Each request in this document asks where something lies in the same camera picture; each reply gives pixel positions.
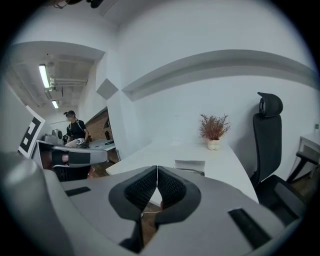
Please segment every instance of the fluorescent light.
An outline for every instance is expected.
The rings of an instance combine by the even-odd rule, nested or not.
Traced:
[[[57,102],[56,102],[55,100],[52,101],[52,104],[54,105],[54,107],[55,107],[56,109],[59,108],[59,107],[58,107],[58,104],[57,104]]]
[[[46,72],[46,65],[44,65],[44,64],[39,65],[39,71],[40,71],[40,75],[41,75],[44,87],[50,88],[50,85],[48,82],[48,77],[47,77],[47,72]]]

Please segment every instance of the chair headrest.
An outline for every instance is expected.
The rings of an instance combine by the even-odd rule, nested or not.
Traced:
[[[280,115],[284,109],[281,99],[271,93],[258,92],[262,97],[259,104],[259,113],[265,117],[273,117]]]

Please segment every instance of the black cap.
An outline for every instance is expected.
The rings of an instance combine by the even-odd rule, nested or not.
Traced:
[[[76,113],[73,111],[73,110],[69,110],[68,112],[64,112],[63,113],[66,117],[68,116],[68,115],[74,115],[74,116],[76,116]]]

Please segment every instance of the black office chair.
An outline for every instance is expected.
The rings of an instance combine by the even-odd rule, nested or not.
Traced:
[[[273,211],[285,225],[303,216],[306,206],[303,197],[294,190],[290,182],[304,167],[306,162],[318,165],[303,152],[297,152],[300,163],[284,181],[274,173],[280,163],[282,154],[282,121],[283,110],[281,99],[270,93],[258,92],[262,97],[259,113],[253,116],[253,129],[257,153],[257,170],[250,178],[260,204]]]

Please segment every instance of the black t-shirt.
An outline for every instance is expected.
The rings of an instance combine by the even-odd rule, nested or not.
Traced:
[[[73,140],[79,139],[79,138],[84,139],[86,136],[86,133],[83,130],[85,130],[85,129],[86,129],[85,123],[83,121],[79,120],[78,123],[77,122],[71,123],[70,129],[69,129],[69,125],[67,126],[66,134],[68,136],[72,137]]]

